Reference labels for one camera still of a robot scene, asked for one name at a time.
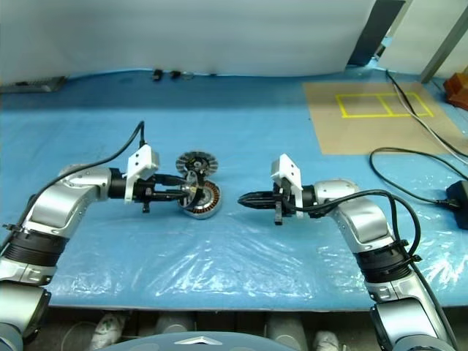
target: wooden block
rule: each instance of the wooden block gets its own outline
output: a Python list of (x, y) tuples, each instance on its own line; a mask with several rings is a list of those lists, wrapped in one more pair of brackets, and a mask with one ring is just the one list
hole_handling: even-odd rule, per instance
[(468, 110), (468, 75), (456, 73), (444, 82), (447, 102)]

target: cardboard sheet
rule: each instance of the cardboard sheet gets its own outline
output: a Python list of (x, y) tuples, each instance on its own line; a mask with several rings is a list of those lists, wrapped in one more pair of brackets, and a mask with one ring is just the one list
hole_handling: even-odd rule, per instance
[[(401, 106), (389, 83), (304, 83), (322, 154), (368, 154), (383, 147), (445, 153)], [(416, 113), (443, 138), (468, 151), (463, 135), (419, 83), (402, 83)]]

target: white backdrop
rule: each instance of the white backdrop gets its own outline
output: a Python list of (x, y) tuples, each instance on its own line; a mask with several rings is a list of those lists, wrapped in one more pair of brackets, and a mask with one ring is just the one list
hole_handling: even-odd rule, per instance
[[(379, 66), (419, 75), (466, 6), (468, 0), (413, 0)], [(468, 34), (465, 34), (436, 76), (450, 77), (467, 65)]]
[(343, 70), (374, 0), (1, 0), (2, 83), (158, 67)]

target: metal pole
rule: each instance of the metal pole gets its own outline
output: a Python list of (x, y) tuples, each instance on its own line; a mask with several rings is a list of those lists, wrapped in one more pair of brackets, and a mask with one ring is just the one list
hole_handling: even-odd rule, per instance
[(440, 45), (439, 50), (432, 56), (426, 68), (421, 73), (421, 82), (427, 83), (435, 75), (437, 70), (442, 66), (445, 59), (450, 55), (453, 48), (458, 44), (460, 39), (468, 30), (468, 6), (462, 12), (460, 18), (456, 21), (452, 30)]

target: blue tablecloth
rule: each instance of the blue tablecloth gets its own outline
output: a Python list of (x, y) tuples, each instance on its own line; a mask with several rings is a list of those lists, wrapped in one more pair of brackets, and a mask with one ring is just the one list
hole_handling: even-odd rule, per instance
[[(64, 166), (112, 154), (140, 120), (146, 121), (146, 139), (160, 154), (161, 172), (176, 174), (176, 158), (193, 149), (219, 160), (211, 178), (222, 188), (223, 207), (208, 220), (184, 215), (175, 203), (153, 203), (150, 214), (123, 200), (91, 205), (48, 286), (52, 304), (367, 309), (371, 300), (362, 276), (331, 219), (291, 218), (276, 227), (272, 211), (236, 202), (245, 192), (271, 189), (271, 161), (284, 152), (301, 168), (304, 184), (348, 178), (361, 189), (390, 189), (372, 173), (367, 156), (320, 153), (301, 87), (306, 81), (382, 82), (385, 76), (351, 69), (315, 78), (196, 77), (155, 83), (150, 72), (121, 72), (74, 79), (52, 94), (2, 96), (2, 222), (15, 222), (29, 195)], [(426, 88), (465, 133), (467, 114), (443, 103), (437, 85)], [(125, 170), (136, 148), (110, 166)], [(443, 197), (445, 187), (458, 180), (421, 157), (382, 155), (378, 164), (429, 197)], [(388, 213), (385, 201), (376, 201)], [(468, 232), (458, 229), (445, 210), (411, 204), (423, 228), (418, 253), (424, 274), (444, 305), (467, 304)], [(409, 215), (401, 211), (399, 222), (403, 236), (411, 239)]]

